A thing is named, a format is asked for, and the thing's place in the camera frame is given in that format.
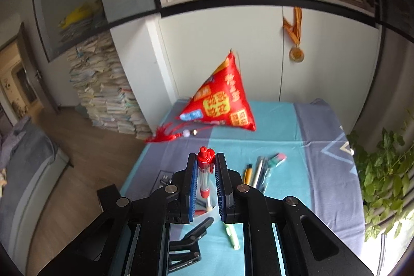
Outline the red cap transparent pen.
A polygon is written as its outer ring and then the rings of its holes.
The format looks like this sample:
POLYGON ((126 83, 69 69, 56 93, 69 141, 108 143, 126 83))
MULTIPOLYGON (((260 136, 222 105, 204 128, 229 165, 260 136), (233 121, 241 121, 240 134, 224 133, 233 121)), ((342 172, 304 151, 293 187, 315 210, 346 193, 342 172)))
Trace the red cap transparent pen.
POLYGON ((208 197, 208 181, 210 180, 210 174, 214 170, 214 160, 216 154, 215 151, 206 146, 202 146, 196 157, 196 163, 198 167, 198 182, 200 183, 201 195, 208 197))

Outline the yellow black pen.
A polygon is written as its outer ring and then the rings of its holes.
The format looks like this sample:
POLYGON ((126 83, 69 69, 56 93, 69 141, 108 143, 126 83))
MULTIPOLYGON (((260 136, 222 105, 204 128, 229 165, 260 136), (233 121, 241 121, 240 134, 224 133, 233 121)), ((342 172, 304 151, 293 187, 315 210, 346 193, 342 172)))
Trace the yellow black pen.
POLYGON ((250 186, 251 185, 251 181, 252 181, 252 177, 253 177, 253 165, 249 164, 247 165, 247 168, 244 172, 244 176, 243 176, 243 183, 245 185, 250 186))

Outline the silver grey pen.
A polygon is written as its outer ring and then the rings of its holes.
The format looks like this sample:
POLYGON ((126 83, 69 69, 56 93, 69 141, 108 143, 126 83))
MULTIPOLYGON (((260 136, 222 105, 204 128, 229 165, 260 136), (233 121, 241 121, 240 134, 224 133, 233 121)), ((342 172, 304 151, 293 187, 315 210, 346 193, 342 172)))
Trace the silver grey pen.
POLYGON ((257 158, 257 162, 256 162, 256 169, 255 169, 255 175, 253 177, 253 182, 251 184, 251 186, 253 188, 257 188, 258 184, 259 184, 259 180, 260 180, 260 176, 262 174, 262 169, 264 167, 264 162, 265 162, 265 157, 263 156, 259 156, 257 158))

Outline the green highlighter marker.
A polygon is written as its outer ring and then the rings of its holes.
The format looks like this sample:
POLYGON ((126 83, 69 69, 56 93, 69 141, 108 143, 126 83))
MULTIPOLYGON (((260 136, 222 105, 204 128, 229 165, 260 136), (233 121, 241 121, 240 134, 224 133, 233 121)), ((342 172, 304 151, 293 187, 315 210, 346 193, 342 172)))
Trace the green highlighter marker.
POLYGON ((241 246, 240 246, 240 242, 239 242, 238 235, 236 233, 236 229, 235 229, 234 225, 225 223, 224 226, 225 226, 226 234, 227 234, 227 236, 230 240, 230 243, 231 243, 233 249, 236 250, 236 251, 240 250, 241 246))

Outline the teal pink eraser pen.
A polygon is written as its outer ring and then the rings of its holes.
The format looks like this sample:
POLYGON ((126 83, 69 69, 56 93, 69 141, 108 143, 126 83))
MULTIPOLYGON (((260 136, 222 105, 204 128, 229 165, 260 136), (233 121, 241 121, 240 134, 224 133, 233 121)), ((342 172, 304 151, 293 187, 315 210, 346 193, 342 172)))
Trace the teal pink eraser pen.
POLYGON ((286 155, 283 153, 277 153, 274 157, 268 160, 269 168, 276 168, 286 160, 286 155))

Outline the red tassel with beads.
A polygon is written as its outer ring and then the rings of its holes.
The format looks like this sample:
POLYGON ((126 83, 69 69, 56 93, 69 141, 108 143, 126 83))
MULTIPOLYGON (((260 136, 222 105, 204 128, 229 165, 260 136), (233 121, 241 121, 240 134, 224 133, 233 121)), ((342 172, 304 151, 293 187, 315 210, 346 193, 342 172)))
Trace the red tassel with beads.
POLYGON ((196 137, 202 131, 210 129, 211 125, 202 126, 201 124, 193 125, 190 122, 179 123, 173 126, 172 123, 166 123, 158 126, 155 133, 145 139, 149 143, 162 143, 175 141, 180 138, 196 137))

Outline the blue patterned tablecloth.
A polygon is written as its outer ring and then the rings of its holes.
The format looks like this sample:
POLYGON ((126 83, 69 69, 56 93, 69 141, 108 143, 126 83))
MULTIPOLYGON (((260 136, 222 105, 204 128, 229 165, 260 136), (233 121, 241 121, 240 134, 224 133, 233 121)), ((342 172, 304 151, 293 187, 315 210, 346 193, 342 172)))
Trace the blue patterned tablecloth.
POLYGON ((146 198, 160 187, 163 174, 184 169, 189 154, 202 146, 223 153, 229 169, 243 172, 260 157, 277 153, 286 160, 272 170, 265 195, 298 198, 354 253, 364 241, 364 210, 357 169, 345 132, 330 106, 251 102, 256 129, 199 128, 198 135, 146 145, 121 193, 146 198))

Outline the red triangular plush pillow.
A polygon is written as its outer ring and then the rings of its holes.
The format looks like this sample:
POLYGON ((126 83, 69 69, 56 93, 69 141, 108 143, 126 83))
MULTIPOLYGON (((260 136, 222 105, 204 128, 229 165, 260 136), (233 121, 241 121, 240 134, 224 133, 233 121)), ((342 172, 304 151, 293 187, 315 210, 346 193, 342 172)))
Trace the red triangular plush pillow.
POLYGON ((256 130, 233 52, 196 91, 179 114, 179 119, 256 130))

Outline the gold medal orange ribbon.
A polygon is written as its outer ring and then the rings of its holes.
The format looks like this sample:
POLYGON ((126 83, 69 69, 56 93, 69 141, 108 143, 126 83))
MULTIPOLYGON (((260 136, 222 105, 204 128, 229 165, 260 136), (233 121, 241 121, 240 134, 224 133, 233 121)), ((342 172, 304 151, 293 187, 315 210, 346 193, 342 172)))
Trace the gold medal orange ribbon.
POLYGON ((283 18, 284 32, 290 37, 293 42, 293 47, 289 52, 289 58, 292 62, 301 63, 305 54, 300 48, 302 38, 302 8, 293 8, 294 21, 290 23, 286 18, 283 18))

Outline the green potted plant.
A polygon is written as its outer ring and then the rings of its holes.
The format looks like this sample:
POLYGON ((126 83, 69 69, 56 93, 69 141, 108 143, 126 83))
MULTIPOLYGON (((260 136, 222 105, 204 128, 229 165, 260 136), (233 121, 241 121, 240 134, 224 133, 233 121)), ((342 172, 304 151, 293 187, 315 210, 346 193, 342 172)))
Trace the green potted plant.
POLYGON ((356 130, 347 135, 363 200, 365 240, 392 230, 398 237, 403 220, 411 217, 413 141, 404 133, 412 126, 413 112, 408 110, 402 129, 383 128, 373 150, 366 150, 356 130))

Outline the grey bed with bedding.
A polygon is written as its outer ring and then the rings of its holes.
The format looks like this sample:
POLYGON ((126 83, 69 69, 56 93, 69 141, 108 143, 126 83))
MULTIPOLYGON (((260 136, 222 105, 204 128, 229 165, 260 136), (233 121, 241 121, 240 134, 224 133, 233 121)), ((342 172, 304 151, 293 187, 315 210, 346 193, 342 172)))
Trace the grey bed with bedding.
POLYGON ((1 139, 1 244, 21 273, 43 208, 71 164, 29 116, 1 139))

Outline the tall floor stack of books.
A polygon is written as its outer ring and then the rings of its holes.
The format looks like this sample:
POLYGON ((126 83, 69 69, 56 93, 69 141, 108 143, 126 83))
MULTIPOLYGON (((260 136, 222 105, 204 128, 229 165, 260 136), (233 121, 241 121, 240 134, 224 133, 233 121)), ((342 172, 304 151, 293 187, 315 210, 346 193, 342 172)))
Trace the tall floor stack of books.
POLYGON ((92 125, 144 140, 152 133, 109 32, 67 51, 70 81, 92 125))

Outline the white bookshelf cabinet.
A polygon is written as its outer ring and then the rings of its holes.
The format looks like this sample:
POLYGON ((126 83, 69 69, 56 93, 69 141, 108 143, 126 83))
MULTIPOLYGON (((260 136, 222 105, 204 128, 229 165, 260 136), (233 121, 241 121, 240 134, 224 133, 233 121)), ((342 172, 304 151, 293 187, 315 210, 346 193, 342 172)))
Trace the white bookshelf cabinet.
POLYGON ((367 11, 319 0, 186 0, 111 29, 125 75, 151 130, 193 96, 229 52, 250 102, 326 101, 356 124, 378 61, 380 30, 367 11), (301 63, 283 18, 302 8, 301 63))

